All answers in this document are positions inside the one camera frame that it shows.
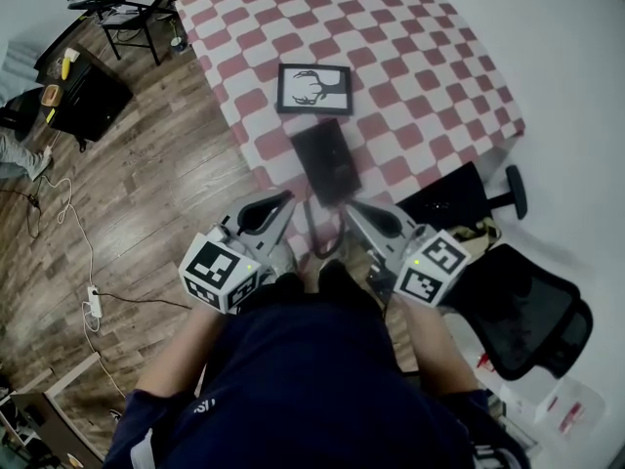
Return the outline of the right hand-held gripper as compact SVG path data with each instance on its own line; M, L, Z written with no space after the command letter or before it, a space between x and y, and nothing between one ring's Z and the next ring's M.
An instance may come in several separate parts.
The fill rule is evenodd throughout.
M368 273L368 285L385 303L393 295L435 307L469 264L472 256L445 230L416 225L400 207L375 200L349 201L351 228L380 256ZM413 232L396 252L395 240Z

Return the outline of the white box with red label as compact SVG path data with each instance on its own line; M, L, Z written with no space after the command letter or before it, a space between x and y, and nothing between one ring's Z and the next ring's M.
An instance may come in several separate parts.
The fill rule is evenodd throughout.
M603 397L582 382L564 376L536 410L536 423L566 441L587 438L605 413Z

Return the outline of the black box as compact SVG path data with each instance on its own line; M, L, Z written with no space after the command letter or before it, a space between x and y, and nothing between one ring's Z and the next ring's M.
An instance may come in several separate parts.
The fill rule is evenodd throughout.
M334 171L334 200L328 205L320 204L326 207L335 206L357 192L361 188L361 182L339 122L336 119L327 119L313 127L319 127L326 131L331 147L331 161Z

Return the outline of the person's left forearm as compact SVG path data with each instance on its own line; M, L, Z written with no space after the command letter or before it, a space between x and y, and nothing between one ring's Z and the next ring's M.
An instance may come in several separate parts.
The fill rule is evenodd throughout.
M141 375L136 389L169 398L193 392L227 317L207 306L196 306L160 354Z

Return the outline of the black low cabinet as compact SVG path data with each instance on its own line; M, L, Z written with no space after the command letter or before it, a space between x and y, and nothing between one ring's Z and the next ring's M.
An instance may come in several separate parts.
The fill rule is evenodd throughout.
M79 53L72 63L66 80L53 76L53 62L42 66L37 80L47 86L62 87L61 103L57 107L40 107L46 121L51 108L56 110L51 123L46 124L74 137L81 150L89 142L99 141L118 115L133 98L120 77L100 59L78 45Z

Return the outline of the white cup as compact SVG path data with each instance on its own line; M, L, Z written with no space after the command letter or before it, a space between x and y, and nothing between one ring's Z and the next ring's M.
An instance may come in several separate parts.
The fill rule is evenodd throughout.
M170 41L170 47L173 51L181 53L187 47L187 36L178 19L171 19L170 24L173 31L173 38Z

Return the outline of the white wooden frame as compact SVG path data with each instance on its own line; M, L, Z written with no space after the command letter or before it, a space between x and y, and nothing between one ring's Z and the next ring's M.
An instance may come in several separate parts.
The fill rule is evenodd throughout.
M52 399L60 394L65 388L67 388L72 382L74 382L80 375L87 371L92 365L100 362L100 354L98 352L92 353L89 357L75 366L71 371L60 378L55 384L45 391L45 395Z

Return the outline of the black folding chair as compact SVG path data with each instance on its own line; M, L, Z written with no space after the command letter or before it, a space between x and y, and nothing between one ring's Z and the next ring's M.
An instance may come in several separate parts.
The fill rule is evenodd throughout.
M67 8L72 11L84 11L97 17L97 24L104 35L114 56L120 61L119 47L148 49L156 65L160 65L151 38L148 22L156 15L173 19L174 10L164 6L165 0L68 0ZM142 33L146 43L134 43L132 40L121 41L112 33L132 31Z

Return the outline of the tan cloth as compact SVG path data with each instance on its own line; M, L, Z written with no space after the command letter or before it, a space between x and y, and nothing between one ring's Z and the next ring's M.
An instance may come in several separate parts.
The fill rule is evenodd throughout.
M491 217L484 217L473 226L458 225L447 229L470 254L470 263L475 262L490 250L501 238L501 230Z

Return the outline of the person's navy shirt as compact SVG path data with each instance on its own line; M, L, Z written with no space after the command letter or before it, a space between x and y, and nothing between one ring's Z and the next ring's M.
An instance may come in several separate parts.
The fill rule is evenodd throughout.
M103 469L530 469L482 391L436 400L375 315L274 305L233 318L199 395L133 392Z

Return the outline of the pink checkered tablecloth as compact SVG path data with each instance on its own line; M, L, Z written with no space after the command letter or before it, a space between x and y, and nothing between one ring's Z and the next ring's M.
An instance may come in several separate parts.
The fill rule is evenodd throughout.
M520 135L503 76L447 0L179 0L189 44L264 189L312 190L291 137L317 114L276 109L281 64L346 66L340 119L360 195L399 202Z

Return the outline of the black mesh office chair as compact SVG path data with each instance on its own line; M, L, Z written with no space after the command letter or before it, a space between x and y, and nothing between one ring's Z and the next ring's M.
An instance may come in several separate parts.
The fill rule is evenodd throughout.
M510 165L505 174L508 191L489 198L476 166L465 164L398 205L437 231L493 219L493 211L506 206L514 207L522 219L527 199L521 173ZM574 283L547 272L501 240L465 268L440 307L469 324L505 380L518 380L535 366L563 377L593 330L591 310Z

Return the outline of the black framed antler picture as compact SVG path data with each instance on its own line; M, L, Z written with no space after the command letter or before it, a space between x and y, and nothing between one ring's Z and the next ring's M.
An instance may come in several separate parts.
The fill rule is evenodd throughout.
M280 64L275 108L286 114L352 115L351 69L327 64Z

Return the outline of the brown wooden shelf unit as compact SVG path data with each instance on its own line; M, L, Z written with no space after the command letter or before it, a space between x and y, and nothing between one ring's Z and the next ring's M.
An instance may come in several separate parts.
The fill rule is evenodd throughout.
M58 404L45 393L9 397L39 439L72 469L102 469L104 457L87 441Z

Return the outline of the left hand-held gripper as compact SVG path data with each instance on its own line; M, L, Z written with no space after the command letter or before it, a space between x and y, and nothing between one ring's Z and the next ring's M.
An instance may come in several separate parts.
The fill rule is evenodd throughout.
M280 242L295 205L289 190L248 194L227 209L227 227L256 228L253 247L269 256ZM221 314L237 314L269 271L221 224L195 236L179 267L185 292Z

